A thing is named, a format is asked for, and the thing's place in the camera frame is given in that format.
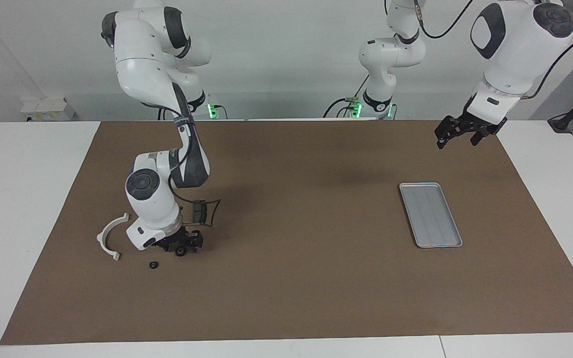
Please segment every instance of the black cable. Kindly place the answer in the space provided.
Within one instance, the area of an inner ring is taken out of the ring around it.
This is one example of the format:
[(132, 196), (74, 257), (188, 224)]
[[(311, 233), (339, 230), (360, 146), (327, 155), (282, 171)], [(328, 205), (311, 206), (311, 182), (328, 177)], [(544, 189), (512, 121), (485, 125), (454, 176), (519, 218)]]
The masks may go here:
[(555, 115), (555, 116), (553, 116), (552, 118), (550, 118), (550, 119), (548, 119), (548, 120), (553, 120), (553, 119), (559, 118), (560, 116), (564, 116), (564, 115), (568, 115), (568, 114), (569, 114), (569, 112), (563, 113), (563, 114), (561, 114), (561, 115)]
[(229, 115), (227, 114), (227, 109), (225, 108), (225, 106), (223, 106), (223, 105), (221, 105), (221, 104), (216, 104), (216, 105), (214, 105), (213, 108), (222, 108), (222, 109), (224, 109), (224, 110), (225, 110), (225, 118), (226, 118), (226, 119), (229, 119)]
[(330, 106), (328, 106), (327, 110), (324, 112), (324, 116), (323, 118), (326, 118), (326, 116), (328, 115), (328, 112), (330, 112), (330, 110), (338, 103), (340, 102), (346, 102), (346, 98), (340, 98), (339, 100), (336, 100), (335, 102), (333, 102)]
[(212, 200), (212, 201), (200, 201), (200, 200), (189, 200), (189, 199), (185, 199), (184, 197), (178, 195), (175, 191), (173, 186), (171, 186), (171, 175), (168, 178), (168, 185), (169, 185), (169, 190), (171, 190), (171, 193), (177, 197), (178, 199), (184, 201), (184, 202), (188, 202), (189, 204), (205, 204), (205, 205), (209, 205), (209, 204), (216, 204), (216, 206), (214, 206), (213, 211), (211, 212), (211, 220), (209, 221), (209, 224), (201, 224), (202, 226), (206, 226), (206, 227), (213, 227), (213, 220), (214, 217), (216, 217), (216, 211), (218, 210), (218, 207), (220, 206), (220, 202), (222, 201), (222, 199), (218, 199), (218, 200)]
[(336, 118), (339, 118), (339, 112), (343, 111), (344, 109), (346, 109), (348, 111), (348, 109), (351, 109), (350, 106), (346, 106), (342, 109), (340, 109), (339, 111), (337, 111), (337, 114), (335, 115)]
[(357, 95), (360, 93), (360, 91), (362, 90), (362, 88), (364, 87), (364, 84), (366, 84), (366, 81), (368, 81), (368, 77), (370, 77), (371, 74), (369, 73), (368, 75), (366, 75), (366, 78), (364, 79), (364, 81), (362, 82), (360, 88), (357, 89), (357, 92), (355, 93), (355, 95), (353, 97), (357, 97)]
[(468, 2), (468, 4), (466, 4), (464, 9), (461, 11), (461, 13), (459, 13), (459, 16), (457, 16), (457, 18), (455, 19), (455, 22), (453, 22), (452, 25), (450, 25), (450, 27), (448, 27), (448, 30), (446, 30), (446, 32), (444, 32), (441, 35), (433, 36), (431, 34), (428, 34), (428, 32), (426, 31), (426, 28), (423, 27), (423, 15), (421, 14), (421, 7), (419, 6), (418, 0), (414, 0), (414, 6), (416, 9), (418, 9), (417, 20), (419, 20), (419, 25), (421, 27), (421, 30), (423, 31), (424, 34), (426, 34), (426, 36), (428, 36), (428, 38), (432, 38), (432, 39), (443, 38), (444, 36), (446, 36), (448, 34), (448, 32), (450, 32), (450, 30), (453, 29), (453, 27), (455, 27), (455, 25), (457, 25), (457, 22), (459, 22), (461, 16), (464, 16), (464, 13), (466, 13), (466, 10), (468, 10), (468, 7), (470, 7), (470, 5), (473, 3), (473, 1), (474, 0), (470, 0)]
[(534, 94), (533, 95), (524, 95), (523, 97), (521, 97), (521, 99), (532, 99), (532, 98), (536, 97), (536, 95), (539, 94), (539, 91), (541, 91), (541, 88), (543, 88), (543, 84), (545, 84), (545, 81), (548, 79), (548, 76), (550, 75), (552, 70), (554, 70), (554, 66), (556, 66), (557, 63), (559, 63), (559, 61), (561, 61), (563, 56), (565, 56), (566, 53), (572, 49), (572, 47), (573, 47), (573, 44), (571, 44), (570, 47), (566, 48), (566, 50), (563, 51), (563, 53), (559, 56), (559, 58), (557, 58), (557, 60), (554, 61), (554, 63), (552, 63), (552, 66), (550, 67), (548, 72), (545, 74), (545, 76), (543, 76), (543, 79), (541, 80), (541, 83), (539, 84), (539, 88), (536, 89)]

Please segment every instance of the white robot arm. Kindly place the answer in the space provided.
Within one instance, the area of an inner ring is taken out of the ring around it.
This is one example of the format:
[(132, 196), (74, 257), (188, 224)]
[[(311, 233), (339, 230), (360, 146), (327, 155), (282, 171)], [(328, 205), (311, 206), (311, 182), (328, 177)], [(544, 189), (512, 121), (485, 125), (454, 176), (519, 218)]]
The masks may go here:
[[(167, 251), (175, 245), (183, 256), (202, 247), (202, 236), (185, 230), (172, 189), (200, 186), (209, 177), (209, 160), (191, 113), (205, 95), (189, 66), (209, 63), (211, 50), (202, 42), (194, 48), (179, 10), (156, 0), (137, 0), (134, 6), (105, 16), (102, 37), (114, 50), (121, 88), (146, 106), (175, 114), (183, 146), (136, 157), (125, 193), (138, 218), (127, 235), (139, 250), (153, 245)], [(193, 100), (187, 100), (185, 90)]]
[(573, 0), (494, 2), (476, 19), (471, 41), (489, 66), (462, 115), (446, 116), (435, 130), (439, 149), (466, 132), (475, 132), (477, 145), (501, 129), (507, 112), (572, 46)]
[(413, 0), (392, 0), (386, 21), (395, 35), (366, 41), (360, 48), (359, 57), (369, 72), (366, 88), (361, 94), (365, 104), (362, 113), (377, 118), (386, 116), (391, 106), (396, 77), (390, 71), (420, 64), (426, 55)]

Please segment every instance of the table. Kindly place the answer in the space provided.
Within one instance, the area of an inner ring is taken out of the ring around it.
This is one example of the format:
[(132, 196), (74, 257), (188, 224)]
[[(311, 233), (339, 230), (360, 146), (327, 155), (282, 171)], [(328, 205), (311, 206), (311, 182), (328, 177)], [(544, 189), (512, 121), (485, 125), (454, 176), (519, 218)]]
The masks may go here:
[[(0, 123), (0, 338), (97, 128), (98, 122)], [(573, 137), (554, 133), (546, 122), (511, 121), (499, 138), (573, 265)], [(152, 353), (188, 357), (554, 358), (573, 356), (573, 333), (0, 347), (0, 357)]]

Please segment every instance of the brown paper surface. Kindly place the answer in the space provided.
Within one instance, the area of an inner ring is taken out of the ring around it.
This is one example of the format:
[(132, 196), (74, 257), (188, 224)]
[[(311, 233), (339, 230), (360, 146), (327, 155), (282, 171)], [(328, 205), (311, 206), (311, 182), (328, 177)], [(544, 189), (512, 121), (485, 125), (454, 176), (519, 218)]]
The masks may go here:
[[(211, 177), (180, 193), (223, 202), (177, 258), (132, 246), (123, 192), (174, 125), (102, 123), (0, 344), (573, 332), (573, 268), (500, 142), (440, 151), (436, 125), (199, 122)], [(416, 247), (414, 181), (441, 184), (462, 247)], [(126, 211), (115, 262), (96, 234)]]

